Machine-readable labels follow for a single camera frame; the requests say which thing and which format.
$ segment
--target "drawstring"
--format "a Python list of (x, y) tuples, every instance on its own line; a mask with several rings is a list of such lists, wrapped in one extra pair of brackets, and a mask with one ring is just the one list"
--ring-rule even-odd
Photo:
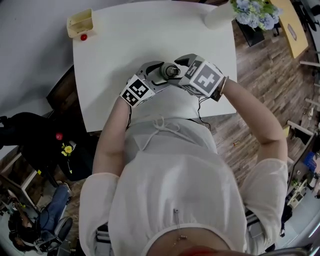
[(189, 137), (181, 134), (180, 132), (178, 132), (180, 130), (179, 124), (172, 123), (172, 125), (176, 126), (176, 130), (171, 130), (171, 129), (167, 128), (167, 126), (169, 124), (171, 124), (171, 123), (168, 122), (167, 124), (165, 124), (165, 119), (164, 119), (163, 116), (161, 116), (161, 119), (162, 119), (162, 124), (161, 125), (158, 124), (158, 120), (153, 120), (153, 126), (156, 128), (156, 131), (150, 134), (150, 137), (146, 141), (146, 143), (145, 143), (145, 145), (144, 145), (144, 147), (142, 148), (141, 151), (144, 151), (146, 149), (146, 147), (148, 146), (148, 144), (151, 141), (151, 139), (153, 138), (153, 136), (155, 136), (160, 131), (166, 131), (166, 132), (173, 133), (173, 134), (175, 134), (175, 135), (177, 135), (177, 136), (179, 136), (179, 137), (181, 137), (181, 138), (183, 138), (183, 139), (195, 144), (195, 142), (191, 138), (189, 138)]

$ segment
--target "white shirt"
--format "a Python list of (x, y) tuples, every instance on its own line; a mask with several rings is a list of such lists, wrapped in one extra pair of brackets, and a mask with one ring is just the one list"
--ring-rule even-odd
[[(145, 256), (160, 236), (177, 229), (174, 209), (179, 210), (181, 228), (204, 228), (231, 250), (262, 253), (281, 228), (286, 163), (259, 162), (239, 189), (233, 172), (215, 153), (208, 129), (183, 119), (170, 122), (178, 125), (155, 129), (144, 123), (130, 128), (126, 138), (130, 162), (121, 177), (99, 173), (84, 183), (79, 210), (84, 253), (97, 254), (96, 229), (108, 222), (115, 256)], [(262, 223), (264, 232), (258, 239), (248, 235), (245, 207)]]

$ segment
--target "wood plank floor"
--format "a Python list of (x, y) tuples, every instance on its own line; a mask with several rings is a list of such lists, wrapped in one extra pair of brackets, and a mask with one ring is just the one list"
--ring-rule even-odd
[[(298, 123), (305, 120), (310, 104), (305, 98), (318, 98), (313, 86), (313, 68), (299, 64), (299, 60), (315, 61), (316, 56), (305, 52), (297, 59), (290, 55), (284, 35), (273, 37), (265, 33), (265, 40), (249, 47), (237, 23), (233, 22), (237, 59), (238, 82), (263, 102), (278, 118), (282, 126), (287, 120)], [(308, 35), (309, 49), (313, 50)], [(82, 119), (74, 71), (71, 69), (49, 94), (48, 101), (56, 110), (56, 115), (65, 114), (71, 119)], [(257, 158), (258, 143), (239, 114), (212, 116), (204, 118), (212, 126), (212, 135), (219, 155), (230, 165), (239, 184), (254, 166)], [(315, 121), (310, 123), (314, 129)], [(303, 144), (299, 138), (288, 139), (288, 154), (294, 159)], [(74, 220), (68, 239), (74, 242), (79, 234), (79, 198), (84, 180), (70, 182), (58, 169), (56, 180), (69, 184), (72, 200), (66, 215)]]

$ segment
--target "white vase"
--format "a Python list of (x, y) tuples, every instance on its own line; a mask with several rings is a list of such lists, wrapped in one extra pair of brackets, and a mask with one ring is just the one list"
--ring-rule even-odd
[(230, 1), (214, 8), (204, 18), (204, 24), (208, 29), (215, 30), (225, 24), (229, 24), (236, 17), (236, 12)]

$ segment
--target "woman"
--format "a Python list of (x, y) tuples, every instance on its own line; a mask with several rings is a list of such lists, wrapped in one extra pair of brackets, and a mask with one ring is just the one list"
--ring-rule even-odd
[[(79, 238), (86, 256), (99, 254), (95, 234), (105, 223), (115, 256), (260, 254), (275, 242), (288, 179), (282, 127), (236, 82), (228, 79), (218, 90), (260, 144), (242, 187), (207, 128), (175, 118), (126, 131), (130, 109), (118, 98), (81, 191)], [(261, 235), (248, 232), (245, 210), (258, 217)]]

